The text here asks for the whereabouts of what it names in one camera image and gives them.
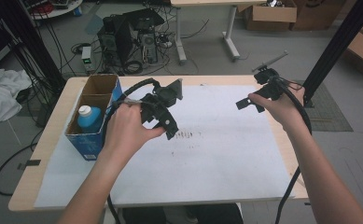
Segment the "white cloth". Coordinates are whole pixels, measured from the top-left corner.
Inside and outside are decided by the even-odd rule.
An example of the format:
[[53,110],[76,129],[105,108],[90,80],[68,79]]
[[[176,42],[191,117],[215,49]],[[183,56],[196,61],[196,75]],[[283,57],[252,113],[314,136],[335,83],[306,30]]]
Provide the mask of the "white cloth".
[[24,70],[0,69],[0,122],[18,114],[22,106],[16,100],[18,94],[32,86]]

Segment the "black tape strip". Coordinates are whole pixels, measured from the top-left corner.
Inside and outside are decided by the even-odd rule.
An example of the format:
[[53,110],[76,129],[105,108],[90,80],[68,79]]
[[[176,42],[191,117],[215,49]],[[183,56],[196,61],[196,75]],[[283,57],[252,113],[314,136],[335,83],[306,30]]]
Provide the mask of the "black tape strip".
[[28,160],[25,163],[20,163],[17,167],[18,170],[24,171],[29,166],[38,166],[41,160]]

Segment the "small computer tower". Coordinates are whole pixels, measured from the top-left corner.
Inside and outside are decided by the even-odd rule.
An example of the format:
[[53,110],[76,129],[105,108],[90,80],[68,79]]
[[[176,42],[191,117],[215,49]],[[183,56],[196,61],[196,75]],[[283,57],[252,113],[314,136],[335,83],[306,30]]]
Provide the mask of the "small computer tower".
[[155,34],[140,32],[138,37],[141,44],[143,61],[145,63],[156,63],[158,61],[158,55]]

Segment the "blue cardboard box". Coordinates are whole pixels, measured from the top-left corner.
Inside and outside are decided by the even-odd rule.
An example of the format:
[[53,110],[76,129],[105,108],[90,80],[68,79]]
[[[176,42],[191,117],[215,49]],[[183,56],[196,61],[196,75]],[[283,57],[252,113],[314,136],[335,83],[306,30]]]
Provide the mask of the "blue cardboard box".
[[[111,104],[122,94],[117,75],[92,75],[77,96],[64,134],[86,161],[95,161],[103,147],[104,123]],[[96,106],[102,111],[103,123],[98,133],[83,133],[77,125],[78,109],[82,105]]]

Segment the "person's left hand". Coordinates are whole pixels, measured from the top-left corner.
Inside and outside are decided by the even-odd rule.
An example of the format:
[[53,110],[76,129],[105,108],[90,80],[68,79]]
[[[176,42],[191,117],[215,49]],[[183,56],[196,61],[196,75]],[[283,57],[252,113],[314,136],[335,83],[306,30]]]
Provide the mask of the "person's left hand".
[[121,104],[108,122],[102,154],[113,162],[128,162],[147,141],[163,133],[162,127],[143,126],[140,104]]

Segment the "black computer tower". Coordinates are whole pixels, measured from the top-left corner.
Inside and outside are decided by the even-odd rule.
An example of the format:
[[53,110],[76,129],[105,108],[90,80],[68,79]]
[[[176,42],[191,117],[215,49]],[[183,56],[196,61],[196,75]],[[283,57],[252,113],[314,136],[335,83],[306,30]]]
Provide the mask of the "black computer tower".
[[156,38],[155,28],[162,24],[164,19],[151,8],[104,17],[103,27],[97,36],[105,63],[125,66],[130,60],[133,47],[141,49],[139,33],[154,33]]

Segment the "closed cardboard box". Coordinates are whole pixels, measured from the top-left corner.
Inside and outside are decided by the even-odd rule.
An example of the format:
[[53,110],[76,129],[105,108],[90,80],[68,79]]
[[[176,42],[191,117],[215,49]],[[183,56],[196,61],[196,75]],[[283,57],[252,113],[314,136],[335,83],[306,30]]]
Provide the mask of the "closed cardboard box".
[[297,20],[292,31],[327,30],[341,12],[346,0],[293,0]]

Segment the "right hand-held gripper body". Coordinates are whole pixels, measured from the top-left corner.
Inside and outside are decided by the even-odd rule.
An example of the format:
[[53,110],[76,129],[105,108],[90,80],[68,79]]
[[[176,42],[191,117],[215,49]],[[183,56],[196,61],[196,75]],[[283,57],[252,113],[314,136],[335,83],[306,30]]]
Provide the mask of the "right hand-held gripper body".
[[257,83],[262,85],[262,88],[256,91],[256,94],[268,99],[277,100],[282,94],[282,81],[280,75],[270,65],[286,57],[288,52],[285,50],[280,56],[275,57],[267,62],[263,62],[261,65],[253,68],[253,72],[257,72],[254,75]]

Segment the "blue bottle with white cap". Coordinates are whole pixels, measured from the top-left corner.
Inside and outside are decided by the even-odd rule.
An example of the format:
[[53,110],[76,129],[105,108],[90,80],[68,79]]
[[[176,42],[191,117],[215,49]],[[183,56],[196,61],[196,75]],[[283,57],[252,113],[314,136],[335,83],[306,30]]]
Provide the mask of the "blue bottle with white cap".
[[98,133],[103,123],[99,107],[82,105],[78,109],[77,125],[83,133]]

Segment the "open cardboard box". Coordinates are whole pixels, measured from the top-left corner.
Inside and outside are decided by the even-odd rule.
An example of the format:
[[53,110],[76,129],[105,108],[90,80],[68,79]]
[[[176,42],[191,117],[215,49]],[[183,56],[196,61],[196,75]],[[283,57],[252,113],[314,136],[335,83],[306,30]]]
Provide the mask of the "open cardboard box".
[[250,31],[285,32],[297,21],[297,6],[293,0],[278,0],[280,6],[263,4],[249,6],[244,11],[245,28]]

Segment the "round white table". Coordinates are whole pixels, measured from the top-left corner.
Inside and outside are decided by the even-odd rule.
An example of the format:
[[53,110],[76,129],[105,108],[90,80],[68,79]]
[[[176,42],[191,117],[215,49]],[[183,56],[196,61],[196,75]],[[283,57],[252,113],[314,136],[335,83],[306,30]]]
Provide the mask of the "round white table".
[[44,20],[75,12],[81,14],[80,6],[83,0],[59,0],[60,4],[53,4],[51,0],[43,0],[29,9],[33,20]]

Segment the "grey power supply box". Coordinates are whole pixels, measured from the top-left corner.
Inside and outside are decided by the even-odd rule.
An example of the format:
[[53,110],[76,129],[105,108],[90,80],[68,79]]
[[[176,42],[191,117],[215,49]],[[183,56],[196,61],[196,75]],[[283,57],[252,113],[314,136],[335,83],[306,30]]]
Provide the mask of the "grey power supply box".
[[81,60],[87,72],[90,72],[94,69],[93,62],[91,60],[91,47],[82,48]]

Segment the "white table mat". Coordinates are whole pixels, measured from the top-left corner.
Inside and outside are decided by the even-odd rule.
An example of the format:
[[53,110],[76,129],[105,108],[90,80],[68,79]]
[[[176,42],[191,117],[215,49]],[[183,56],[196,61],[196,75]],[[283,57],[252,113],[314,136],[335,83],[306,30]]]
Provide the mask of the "white table mat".
[[115,206],[279,199],[291,171],[269,118],[237,101],[251,85],[185,86],[171,107],[178,132],[148,141],[121,171]]

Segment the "grey floor mat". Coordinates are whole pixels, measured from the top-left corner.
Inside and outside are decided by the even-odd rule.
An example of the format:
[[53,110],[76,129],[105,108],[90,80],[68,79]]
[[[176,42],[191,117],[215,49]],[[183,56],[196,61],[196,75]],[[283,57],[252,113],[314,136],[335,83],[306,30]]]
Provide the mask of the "grey floor mat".
[[353,128],[322,83],[305,110],[315,132],[352,132]]

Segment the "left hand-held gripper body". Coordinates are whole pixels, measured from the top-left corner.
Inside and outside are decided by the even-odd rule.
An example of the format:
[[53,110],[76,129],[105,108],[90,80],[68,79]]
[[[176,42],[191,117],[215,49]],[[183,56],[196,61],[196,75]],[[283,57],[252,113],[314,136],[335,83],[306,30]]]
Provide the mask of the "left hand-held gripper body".
[[154,112],[159,107],[169,107],[175,105],[176,100],[182,100],[182,79],[179,78],[166,87],[155,84],[152,93],[147,93],[141,99],[141,120],[150,122],[154,118]]

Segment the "black metal stand post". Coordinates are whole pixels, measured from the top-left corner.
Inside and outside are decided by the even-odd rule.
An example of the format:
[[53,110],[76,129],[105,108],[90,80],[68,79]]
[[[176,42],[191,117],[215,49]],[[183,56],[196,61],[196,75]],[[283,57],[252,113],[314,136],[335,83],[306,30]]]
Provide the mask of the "black metal stand post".
[[4,19],[8,27],[16,33],[33,56],[51,90],[60,94],[66,81],[58,71],[24,7],[19,3],[19,0],[0,0],[0,9],[4,11]]
[[306,105],[310,103],[315,91],[322,84],[330,70],[346,51],[347,47],[354,40],[362,27],[363,0],[356,0],[348,15],[345,17],[334,36],[330,39],[322,55],[303,83],[305,89],[303,102]]

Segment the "person's right hand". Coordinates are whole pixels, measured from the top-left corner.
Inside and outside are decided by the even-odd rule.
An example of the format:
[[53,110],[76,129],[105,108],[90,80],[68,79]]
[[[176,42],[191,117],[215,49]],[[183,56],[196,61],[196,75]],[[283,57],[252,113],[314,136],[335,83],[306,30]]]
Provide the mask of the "person's right hand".
[[256,93],[249,93],[248,97],[253,103],[266,108],[287,133],[308,132],[302,115],[286,94],[283,93],[276,101],[265,99]]

